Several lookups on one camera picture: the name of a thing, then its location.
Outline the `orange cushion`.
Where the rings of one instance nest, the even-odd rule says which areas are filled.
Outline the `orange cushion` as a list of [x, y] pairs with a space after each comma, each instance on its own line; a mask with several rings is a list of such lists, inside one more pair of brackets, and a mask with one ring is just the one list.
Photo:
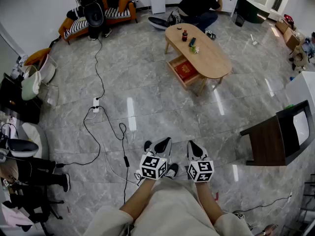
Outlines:
[[47, 57], [50, 51], [51, 48], [45, 48], [35, 52], [26, 59], [26, 61], [24, 62], [24, 66], [33, 65], [34, 63], [43, 60], [45, 57]]

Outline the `orange sofa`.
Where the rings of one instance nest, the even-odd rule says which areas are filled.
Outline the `orange sofa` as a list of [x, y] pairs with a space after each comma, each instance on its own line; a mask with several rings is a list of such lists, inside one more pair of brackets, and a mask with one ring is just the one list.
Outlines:
[[[122, 12], [119, 11], [119, 0], [102, 0], [104, 4], [104, 18], [108, 26], [129, 20], [137, 20], [136, 6], [139, 0], [128, 0]], [[67, 12], [67, 17], [59, 28], [61, 38], [69, 42], [70, 40], [88, 33], [88, 22], [80, 8], [74, 8]]]

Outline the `black low cabinet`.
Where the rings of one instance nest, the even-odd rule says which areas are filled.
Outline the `black low cabinet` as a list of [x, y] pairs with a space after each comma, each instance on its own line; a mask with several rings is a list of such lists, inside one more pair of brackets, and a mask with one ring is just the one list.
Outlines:
[[6, 73], [3, 74], [0, 83], [0, 111], [22, 122], [38, 124], [42, 104], [38, 96], [32, 100], [23, 100], [20, 85]]

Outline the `red book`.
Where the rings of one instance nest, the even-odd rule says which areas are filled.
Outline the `red book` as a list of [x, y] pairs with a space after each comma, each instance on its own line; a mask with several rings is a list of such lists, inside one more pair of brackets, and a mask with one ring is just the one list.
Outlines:
[[193, 65], [188, 60], [177, 65], [174, 68], [174, 70], [183, 81], [187, 81], [191, 77], [198, 74], [197, 70], [193, 67]]

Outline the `person's right black shoe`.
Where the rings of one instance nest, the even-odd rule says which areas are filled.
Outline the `person's right black shoe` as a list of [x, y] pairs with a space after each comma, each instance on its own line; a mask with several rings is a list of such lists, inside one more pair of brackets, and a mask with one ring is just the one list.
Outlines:
[[178, 170], [179, 170], [179, 165], [177, 163], [173, 163], [171, 164], [167, 171], [165, 172], [164, 176], [165, 177], [168, 177], [170, 179], [174, 179], [175, 176], [177, 175], [178, 173]]

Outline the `black white shell backpack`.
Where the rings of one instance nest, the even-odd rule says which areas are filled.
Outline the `black white shell backpack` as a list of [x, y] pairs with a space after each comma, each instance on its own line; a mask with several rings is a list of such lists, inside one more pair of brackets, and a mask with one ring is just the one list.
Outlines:
[[180, 24], [182, 21], [177, 9], [171, 12], [167, 20], [157, 17], [149, 17], [148, 20], [151, 26], [160, 30], [166, 30], [168, 27]]

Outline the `black office chair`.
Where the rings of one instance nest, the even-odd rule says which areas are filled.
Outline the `black office chair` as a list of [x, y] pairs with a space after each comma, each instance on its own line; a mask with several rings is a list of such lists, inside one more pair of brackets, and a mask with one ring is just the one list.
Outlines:
[[63, 204], [64, 201], [50, 201], [46, 185], [40, 187], [16, 183], [10, 186], [8, 191], [12, 207], [23, 208], [33, 223], [39, 223], [42, 226], [45, 236], [53, 236], [47, 231], [45, 222], [48, 221], [51, 214], [58, 220], [63, 219], [53, 210], [52, 205]]

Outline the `person's right forearm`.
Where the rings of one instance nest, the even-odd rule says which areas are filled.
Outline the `person's right forearm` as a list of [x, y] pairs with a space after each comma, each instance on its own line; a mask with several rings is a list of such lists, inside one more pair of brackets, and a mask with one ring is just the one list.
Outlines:
[[222, 215], [224, 215], [224, 212], [215, 201], [215, 198], [213, 197], [211, 190], [206, 182], [196, 183], [195, 185], [197, 189], [198, 198], [203, 209], [205, 210], [211, 223], [215, 224], [215, 222]]

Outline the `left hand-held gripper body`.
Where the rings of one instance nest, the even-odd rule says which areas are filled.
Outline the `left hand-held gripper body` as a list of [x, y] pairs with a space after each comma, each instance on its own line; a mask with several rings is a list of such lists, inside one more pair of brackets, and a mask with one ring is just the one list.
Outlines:
[[154, 155], [152, 152], [146, 152], [141, 157], [139, 169], [136, 171], [136, 179], [158, 180], [167, 171], [169, 160], [170, 158], [165, 158], [164, 155]]

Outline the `wooden drawer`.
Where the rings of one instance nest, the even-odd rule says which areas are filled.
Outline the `wooden drawer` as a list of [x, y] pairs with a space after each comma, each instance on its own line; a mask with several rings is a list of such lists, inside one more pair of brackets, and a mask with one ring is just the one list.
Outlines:
[[193, 84], [194, 82], [196, 82], [199, 79], [202, 79], [202, 76], [198, 73], [197, 75], [191, 77], [189, 80], [187, 81], [183, 81], [179, 75], [176, 73], [176, 71], [174, 70], [174, 68], [181, 64], [182, 62], [185, 62], [187, 59], [181, 55], [171, 61], [167, 61], [167, 65], [170, 68], [171, 72], [175, 75], [176, 79], [179, 81], [179, 83], [182, 85], [182, 87], [187, 90], [188, 86]]

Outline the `pale green bag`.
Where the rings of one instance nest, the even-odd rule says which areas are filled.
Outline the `pale green bag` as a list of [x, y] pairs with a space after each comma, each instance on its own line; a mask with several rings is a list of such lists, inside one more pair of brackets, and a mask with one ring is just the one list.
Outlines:
[[24, 101], [32, 100], [38, 95], [41, 81], [41, 74], [39, 71], [36, 71], [21, 82], [21, 97]]

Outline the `wooden coffee table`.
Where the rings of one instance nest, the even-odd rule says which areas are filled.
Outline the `wooden coffee table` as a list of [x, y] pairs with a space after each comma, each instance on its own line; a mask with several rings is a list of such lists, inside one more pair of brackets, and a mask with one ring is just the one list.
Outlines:
[[[186, 42], [182, 41], [182, 33], [186, 30], [188, 38]], [[199, 47], [199, 53], [194, 54], [189, 47], [192, 38], [195, 37], [195, 46]], [[179, 56], [183, 55], [202, 76], [201, 86], [196, 93], [199, 96], [208, 79], [218, 79], [222, 82], [224, 76], [232, 70], [232, 64], [228, 56], [223, 52], [219, 45], [211, 40], [204, 32], [194, 25], [181, 23], [168, 27], [165, 30], [167, 53], [168, 47], [172, 46]]]

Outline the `person's left forearm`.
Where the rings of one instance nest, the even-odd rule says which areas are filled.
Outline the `person's left forearm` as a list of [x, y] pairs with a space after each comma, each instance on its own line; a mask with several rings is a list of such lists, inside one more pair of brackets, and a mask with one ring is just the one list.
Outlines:
[[121, 211], [132, 217], [133, 223], [149, 203], [155, 183], [156, 180], [146, 178], [133, 195], [120, 208]]

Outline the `person's beige shirt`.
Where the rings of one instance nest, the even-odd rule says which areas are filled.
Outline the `person's beige shirt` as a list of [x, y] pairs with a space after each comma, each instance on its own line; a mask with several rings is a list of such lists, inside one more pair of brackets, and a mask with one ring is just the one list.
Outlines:
[[253, 236], [246, 222], [232, 213], [211, 222], [186, 183], [164, 177], [149, 194], [136, 219], [118, 208], [101, 207], [84, 236]]

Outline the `white beanbag chair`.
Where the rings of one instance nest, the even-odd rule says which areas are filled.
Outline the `white beanbag chair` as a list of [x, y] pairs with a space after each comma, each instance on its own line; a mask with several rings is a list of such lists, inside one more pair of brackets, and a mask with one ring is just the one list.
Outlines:
[[38, 151], [34, 157], [49, 160], [49, 145], [43, 129], [39, 125], [29, 122], [23, 123], [22, 129], [28, 140], [38, 145]]

